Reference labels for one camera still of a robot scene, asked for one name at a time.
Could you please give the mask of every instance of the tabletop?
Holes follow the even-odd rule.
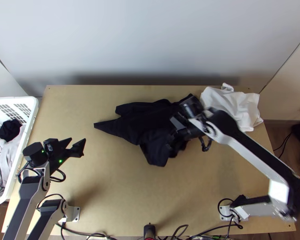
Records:
[[[189,224],[186,235],[227,222],[220,221],[217,203],[268,193],[269,180],[229,146],[216,142],[208,152],[194,139],[185,151],[165,167],[147,163],[141,149],[126,140],[94,128],[93,123],[118,118],[115,108],[129,102],[178,101],[189,93],[199,97],[206,86],[47,86],[29,143],[48,138],[72,137],[71,144],[86,138],[84,156],[68,159],[60,169],[67,178],[52,182],[48,194],[61,194],[69,205],[81,207],[80,220],[67,228],[80,232],[102,232],[112,236],[142,236],[151,222],[159,236]],[[236,87],[249,92],[248,88]],[[264,124],[248,135],[272,152]],[[16,182],[2,231],[19,201]],[[36,212],[28,232],[39,218]],[[280,218],[251,217],[243,229],[231,234],[295,231],[294,223]],[[219,229],[211,234],[226,234]],[[55,226],[53,235],[60,234]]]

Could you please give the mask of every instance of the wooden floor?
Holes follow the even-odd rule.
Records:
[[[266,128],[272,144],[275,149],[281,145],[285,137],[290,133],[292,124],[281,122],[266,122]],[[275,151],[278,157],[281,149]],[[300,142],[292,135],[286,145],[284,154],[281,160],[291,167],[300,176]],[[300,240],[300,216],[296,222],[296,232],[271,233],[272,240]],[[245,234],[245,235],[230,235],[236,240],[270,240],[268,234]]]

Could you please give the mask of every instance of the white laundry basket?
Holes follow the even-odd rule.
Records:
[[[3,194],[0,196],[0,204],[10,198],[14,184],[16,182],[16,173],[19,170],[22,161],[22,150],[26,147],[34,119],[38,112],[38,100],[35,97],[10,97],[0,98],[0,127],[7,120],[17,119],[22,125],[26,125],[24,133],[20,139],[16,156],[7,180]]]

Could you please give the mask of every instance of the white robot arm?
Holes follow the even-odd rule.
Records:
[[[235,221],[247,220],[249,216],[273,215],[283,220],[296,220],[300,213],[300,178],[291,168],[241,132],[236,121],[225,111],[210,109],[212,115],[206,117],[201,103],[194,96],[190,96],[180,106],[181,113],[173,117],[171,122],[179,132],[188,133],[185,139],[198,137],[199,134],[192,128],[195,126],[210,141],[229,145],[270,180],[267,196],[247,198],[240,195],[230,205],[219,207],[221,220],[228,221],[233,215],[236,216]]]

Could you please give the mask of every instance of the grey cloth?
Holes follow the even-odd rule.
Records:
[[[16,138],[8,143],[0,144],[0,196],[3,194],[4,188],[10,174],[12,163],[16,156],[16,152],[20,143],[20,139],[26,126],[20,128],[20,133]]]

